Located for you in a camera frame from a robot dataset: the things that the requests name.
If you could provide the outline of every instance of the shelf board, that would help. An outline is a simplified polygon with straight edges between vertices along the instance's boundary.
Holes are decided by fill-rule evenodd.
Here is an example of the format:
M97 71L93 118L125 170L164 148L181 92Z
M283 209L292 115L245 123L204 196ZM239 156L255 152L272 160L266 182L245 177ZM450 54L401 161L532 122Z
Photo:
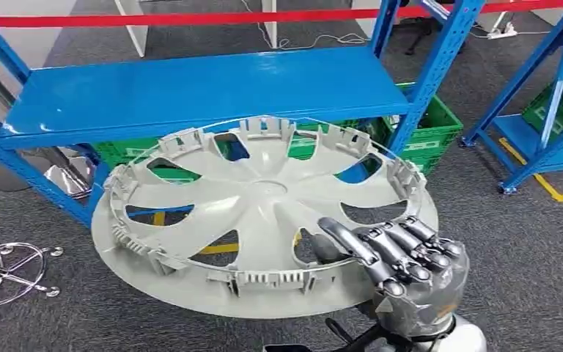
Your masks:
M527 161L534 156L540 134L521 115L497 117L494 119L493 125ZM560 150L539 168L539 172L557 170L563 170L563 150Z
M323 48L35 70L0 137L65 145L261 114L336 121L408 110L368 47Z

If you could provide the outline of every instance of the chair caster wheel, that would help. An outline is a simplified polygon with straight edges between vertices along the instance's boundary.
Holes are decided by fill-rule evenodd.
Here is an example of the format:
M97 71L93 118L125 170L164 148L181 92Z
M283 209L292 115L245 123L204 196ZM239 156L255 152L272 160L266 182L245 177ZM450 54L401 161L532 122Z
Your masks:
M499 183L498 188L500 193L506 194L507 196L517 193L517 187L504 187L503 183Z
M55 247L49 252L49 254L51 257L59 257L64 254L64 249L62 247Z
M46 293L47 297L57 297L62 291L57 286L51 287L51 290Z
M14 247L12 247L12 246L5 246L5 248L3 248L3 249L0 251L0 253L1 253L2 255L7 255L7 254L9 254L9 253L12 253L13 251L14 251Z

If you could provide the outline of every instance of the black cable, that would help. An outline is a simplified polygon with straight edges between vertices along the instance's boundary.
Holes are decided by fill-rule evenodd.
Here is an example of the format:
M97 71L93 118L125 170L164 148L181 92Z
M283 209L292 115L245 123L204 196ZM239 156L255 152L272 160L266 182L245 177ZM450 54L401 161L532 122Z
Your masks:
M430 348L428 349L427 352L433 352L433 348L435 348L435 345L437 345L437 341L443 339L446 336L448 336L448 334L446 334L445 332L442 332L441 334L437 335L437 338L435 338L433 340L433 343L430 344Z
M338 336L342 341L344 341L346 343L352 343L353 342L353 337L350 336L350 334L348 334L346 332L346 330L344 330L344 328L342 328L338 324L338 322L335 321L334 319L326 318L325 319L325 325L327 325L329 330L331 330L331 332L333 332L336 336Z

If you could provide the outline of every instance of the blue shelf frame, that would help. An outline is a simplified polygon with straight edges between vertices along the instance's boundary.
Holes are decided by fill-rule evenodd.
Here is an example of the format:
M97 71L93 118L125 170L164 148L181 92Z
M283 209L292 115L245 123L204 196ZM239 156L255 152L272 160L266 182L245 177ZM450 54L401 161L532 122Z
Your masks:
M461 137L460 145L462 147L472 147L477 139L482 140L508 169L511 175L498 184L500 191L505 194L516 193L517 186L535 173L563 170L563 132L555 141L549 143L551 129L563 93L563 50L541 133L530 127L519 114L499 116L527 78L547 56L553 54L560 46L563 47L563 17L519 68L504 90L493 101L484 117L465 136ZM488 136L487 129L490 127L494 127L508 139L509 143L526 159L526 165L516 166L511 162L511 158Z
M424 0L424 7L443 23L444 27L435 44L433 44L427 61L416 79L416 84L407 95L402 94L395 87L394 82L389 78L380 63L380 56L387 46L400 0L382 1L372 40L366 46L360 48L309 49L308 51L205 56L162 60L160 62L30 70L0 35L0 61L23 85L21 95L10 110L5 122L0 123L0 162L19 177L27 180L36 191L75 219L86 226L90 226L93 211L103 193L103 182L109 173L106 164L99 160L94 151L89 148L88 143L90 142L159 136L178 131L184 127L200 127L218 120L247 117L254 114L275 114L295 118L317 117L325 121L398 114L401 116L401 121L394 132L389 149L394 153L399 153L411 137L430 100L452 65L483 4L484 0L458 0L448 13L447 11L444 12L443 8L437 5L434 0ZM331 56L354 60L355 63L359 64L354 67L361 69L352 72L354 77L342 74L342 70L337 68L338 71L331 71L329 69L333 65L328 65L326 61L331 60ZM150 87L156 87L155 80L162 81L164 76L177 75L180 68L186 65L193 65L193 75L196 76L198 74L204 75L207 69L212 68L212 65L219 62L225 67L232 68L232 70L247 70L249 75L235 76L236 79L232 83L234 87L224 87L224 89L216 88L214 82L204 88L203 85L197 85L196 79L193 77L191 77L189 84L193 84L195 90L214 88L214 93L223 95L223 99L231 99L232 96L225 94L239 90L238 88L241 88L242 85L247 85L247 83L262 85L269 82L269 79L274 80L279 79L279 76L284 77L280 74L285 74L285 77L291 78L288 81L292 82L281 83L286 92L300 90L297 87L301 88L302 84L308 84L310 89L327 89L327 86L349 87L349 83L353 80L361 82L360 86L368 84L370 89L359 93L351 92L352 99L350 100L336 96L329 97L326 94L317 96L315 90L310 92L309 99L301 99L298 95L290 98L283 96L267 100L260 99L264 101L251 105L247 103L238 104L240 109L236 109L236 111L229 111L227 107L217 110L207 109L202 113L202 118L197 120L183 117L180 113L176 113L179 116L173 119L167 119L166 116L161 116L162 114L139 118L134 117L134 113L128 116L111 114L111 109L120 102L120 96L106 99L106 103L94 100L91 97L92 95L77 100L78 93L86 92L86 89L94 89L99 85L102 86L100 83L103 82L113 84L109 88L114 87L128 91L137 88L139 78L148 77L150 80L147 81L147 84ZM309 66L313 62L320 62L321 65L312 65L312 67L315 67L310 69L312 76L307 76L303 81L296 84L297 82L293 80L302 76L302 73L306 70L304 65ZM343 62L336 61L335 63L340 65ZM250 75L254 77L252 82L245 82L246 77L250 77ZM87 79L88 84L81 84L81 79L77 79L78 77ZM182 79L179 79L183 76L173 78L175 80L172 82L172 89L177 86L175 82L183 82ZM99 93L106 94L107 86L102 86L102 89L100 91L100 88L96 88ZM163 98L170 98L170 96L164 95ZM283 105L280 103L281 99L289 100L291 104ZM150 99L136 100L135 104L137 103L144 105L151 103L151 101ZM69 122L74 121L75 117L80 118L80 111L76 110L80 105L87 109L85 111L89 112L91 117L84 121L78 120L80 126L72 123L68 125ZM165 109L192 112L187 109L192 108L190 106L174 105ZM96 110L108 111L108 114L101 115ZM92 195L87 205L82 205L64 194L15 152L16 149L30 147L73 145L83 150L97 164Z

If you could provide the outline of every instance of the electrical cable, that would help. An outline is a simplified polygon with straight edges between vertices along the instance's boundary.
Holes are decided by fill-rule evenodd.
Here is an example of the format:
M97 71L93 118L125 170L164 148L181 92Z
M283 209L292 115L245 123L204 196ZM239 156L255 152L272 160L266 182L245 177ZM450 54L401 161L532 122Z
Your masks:
M249 4L247 4L246 0L240 0L240 1L243 3L243 5L245 6L245 9L247 9L247 11L253 12L251 10L251 8L249 7ZM308 45L308 46L288 47L288 45L290 44L290 39L283 38L283 39L280 39L278 41L277 48L274 48L273 44L268 39L268 35L267 35L266 31L262 28L262 24L256 23L256 25L258 27L258 30L260 30L260 33L262 33L262 38L265 41L265 43L268 45L268 47L270 49L273 49L273 50L274 49L278 49L278 50L311 49L311 48L314 48L318 44L318 41L320 41L322 38L331 38L331 39L337 41L340 44L365 44L368 41L368 38L362 37L361 35L356 34L356 33L348 33L348 34L342 35L341 37L336 37L335 35L331 35L331 34L321 34L314 39L314 42L311 45Z

